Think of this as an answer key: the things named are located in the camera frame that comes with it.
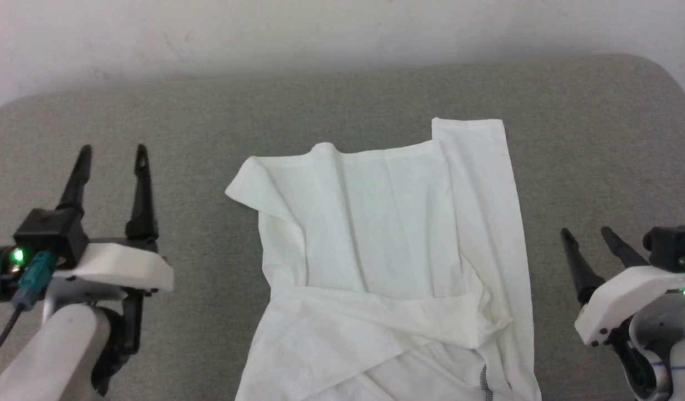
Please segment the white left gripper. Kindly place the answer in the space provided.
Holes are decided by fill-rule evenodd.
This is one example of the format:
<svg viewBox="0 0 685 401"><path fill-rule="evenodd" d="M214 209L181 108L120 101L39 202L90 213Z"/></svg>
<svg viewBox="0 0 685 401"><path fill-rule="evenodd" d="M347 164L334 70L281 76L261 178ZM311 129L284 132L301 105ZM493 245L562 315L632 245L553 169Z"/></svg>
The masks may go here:
<svg viewBox="0 0 685 401"><path fill-rule="evenodd" d="M85 186L90 181L92 147L84 145L67 180L57 210L84 212ZM150 160L146 145L136 148L136 186L125 226L128 239L156 241L159 226L154 208ZM120 301L124 322L121 352L139 352L145 297L174 290L174 269L150 250L118 243L91 243L77 267L57 271L57 307L95 301Z"/></svg>

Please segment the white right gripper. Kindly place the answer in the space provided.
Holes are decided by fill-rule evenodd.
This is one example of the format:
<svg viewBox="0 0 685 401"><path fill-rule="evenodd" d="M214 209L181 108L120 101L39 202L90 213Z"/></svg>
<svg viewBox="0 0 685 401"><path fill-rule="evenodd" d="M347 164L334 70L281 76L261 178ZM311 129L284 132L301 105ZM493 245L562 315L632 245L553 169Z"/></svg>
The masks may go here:
<svg viewBox="0 0 685 401"><path fill-rule="evenodd" d="M658 324L685 309L685 272L650 266L608 226L602 226L600 234L610 253L626 269L607 282L589 266L571 231L560 231L577 300L584 305L574 323L584 345L604 343L610 331L628 318L636 325Z"/></svg>

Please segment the white garment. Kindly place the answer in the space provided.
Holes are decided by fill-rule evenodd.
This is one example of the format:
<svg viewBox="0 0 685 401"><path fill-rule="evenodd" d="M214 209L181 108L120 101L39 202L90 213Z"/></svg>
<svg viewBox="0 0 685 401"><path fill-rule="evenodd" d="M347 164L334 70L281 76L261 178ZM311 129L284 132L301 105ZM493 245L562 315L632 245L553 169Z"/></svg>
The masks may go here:
<svg viewBox="0 0 685 401"><path fill-rule="evenodd" d="M421 144L250 157L270 301L235 401L541 401L505 125Z"/></svg>

